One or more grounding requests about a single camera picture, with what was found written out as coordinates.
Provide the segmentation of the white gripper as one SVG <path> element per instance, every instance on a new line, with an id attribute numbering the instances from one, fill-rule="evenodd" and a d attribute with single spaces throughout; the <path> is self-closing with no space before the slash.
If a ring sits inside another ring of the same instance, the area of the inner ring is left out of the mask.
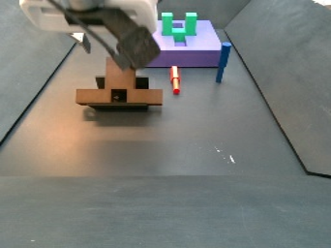
<path id="1" fill-rule="evenodd" d="M 126 16 L 144 26 L 149 33 L 156 30 L 157 0 L 54 0 L 65 9 L 82 13 L 96 8 L 120 9 Z M 32 24 L 45 31 L 77 33 L 82 29 L 77 24 L 69 24 L 64 13 L 49 3 L 48 0 L 20 0 L 20 9 Z M 82 33 L 81 46 L 90 53 L 90 42 Z"/>

